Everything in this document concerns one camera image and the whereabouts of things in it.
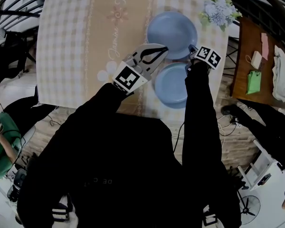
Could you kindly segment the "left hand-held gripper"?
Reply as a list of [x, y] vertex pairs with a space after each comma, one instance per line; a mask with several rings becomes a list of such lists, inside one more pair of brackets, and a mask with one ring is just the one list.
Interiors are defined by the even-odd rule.
[[121, 61], [113, 76], [112, 84], [126, 96], [151, 81], [152, 73], [168, 54], [161, 44], [143, 44]]

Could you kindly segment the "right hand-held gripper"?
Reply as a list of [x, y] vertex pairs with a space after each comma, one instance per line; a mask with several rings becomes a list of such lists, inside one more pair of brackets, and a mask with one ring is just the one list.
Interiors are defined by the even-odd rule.
[[[201, 46], [199, 49], [197, 49], [193, 44], [190, 44], [188, 49], [190, 52], [189, 59], [198, 59], [203, 61], [214, 70], [218, 68], [222, 57], [214, 49], [206, 46]], [[187, 64], [185, 66], [187, 76], [192, 71], [192, 66], [193, 64]]]

